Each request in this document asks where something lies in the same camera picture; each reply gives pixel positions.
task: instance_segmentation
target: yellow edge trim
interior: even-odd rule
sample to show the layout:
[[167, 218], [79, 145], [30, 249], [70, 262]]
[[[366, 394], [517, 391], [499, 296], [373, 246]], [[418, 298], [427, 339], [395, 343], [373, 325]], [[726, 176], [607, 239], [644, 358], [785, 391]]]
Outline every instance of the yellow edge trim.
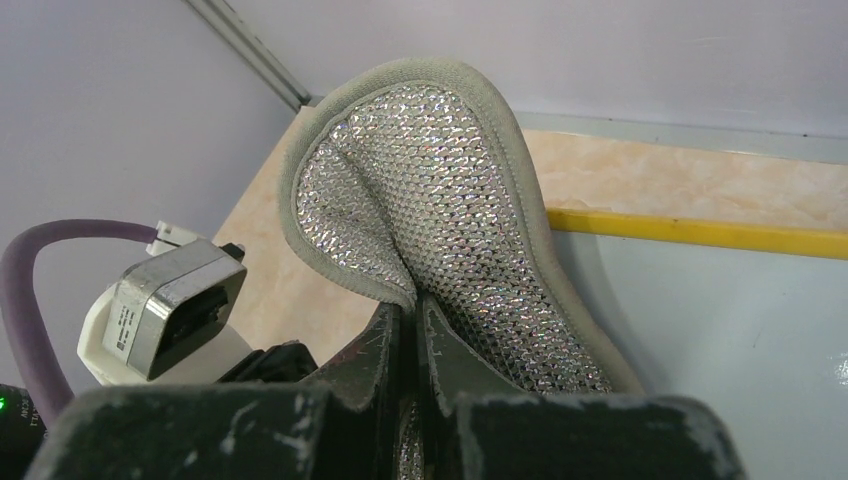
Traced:
[[686, 218], [548, 209], [554, 230], [848, 260], [848, 233]]

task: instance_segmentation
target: black device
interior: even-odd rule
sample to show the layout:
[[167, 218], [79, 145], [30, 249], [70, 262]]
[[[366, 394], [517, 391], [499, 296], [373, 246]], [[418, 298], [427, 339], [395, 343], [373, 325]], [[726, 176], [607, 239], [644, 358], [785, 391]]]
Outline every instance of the black device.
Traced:
[[[394, 480], [408, 478], [397, 466], [410, 449], [424, 480], [745, 478], [704, 405], [521, 391], [425, 293], [414, 315], [380, 304], [362, 334], [305, 377], [302, 354], [255, 353], [214, 385], [89, 393], [62, 414], [27, 478]], [[262, 358], [292, 368], [272, 375]], [[262, 383], [276, 378], [299, 381]], [[404, 416], [413, 402], [417, 416]], [[413, 424], [418, 445], [403, 438]]]
[[22, 478], [46, 436], [27, 391], [0, 384], [0, 478]]

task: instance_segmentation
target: marble countertop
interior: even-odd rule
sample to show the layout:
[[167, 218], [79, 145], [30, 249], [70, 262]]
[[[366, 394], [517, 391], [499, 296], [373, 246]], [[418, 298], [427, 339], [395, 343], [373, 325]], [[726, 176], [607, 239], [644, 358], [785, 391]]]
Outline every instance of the marble countertop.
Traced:
[[[298, 114], [291, 132], [312, 114]], [[549, 208], [848, 230], [848, 166], [524, 131]], [[255, 348], [305, 343], [326, 362], [366, 325], [375, 301], [312, 271], [283, 238], [277, 179], [290, 135], [215, 237], [246, 247], [230, 319]]]

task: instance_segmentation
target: sparkly silver insole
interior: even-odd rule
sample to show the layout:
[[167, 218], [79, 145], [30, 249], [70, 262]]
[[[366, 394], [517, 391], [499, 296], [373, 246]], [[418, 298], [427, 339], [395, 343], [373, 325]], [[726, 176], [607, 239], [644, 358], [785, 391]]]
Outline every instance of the sparkly silver insole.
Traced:
[[459, 95], [397, 86], [356, 105], [313, 150], [297, 221], [338, 266], [410, 298], [433, 293], [457, 334], [517, 385], [609, 392], [528, 259], [497, 155]]

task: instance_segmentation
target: white plastic mount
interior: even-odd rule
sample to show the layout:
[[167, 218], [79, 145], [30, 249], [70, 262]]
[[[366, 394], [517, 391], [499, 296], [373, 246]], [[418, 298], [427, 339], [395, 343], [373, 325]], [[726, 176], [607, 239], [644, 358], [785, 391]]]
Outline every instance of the white plastic mount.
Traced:
[[[147, 246], [151, 256], [201, 238], [197, 233], [164, 222], [159, 222], [156, 228], [157, 239]], [[116, 285], [103, 292], [89, 309], [77, 344], [77, 356], [101, 385], [213, 383], [253, 351], [232, 327], [225, 325], [215, 338], [155, 380], [148, 381], [103, 347]]]

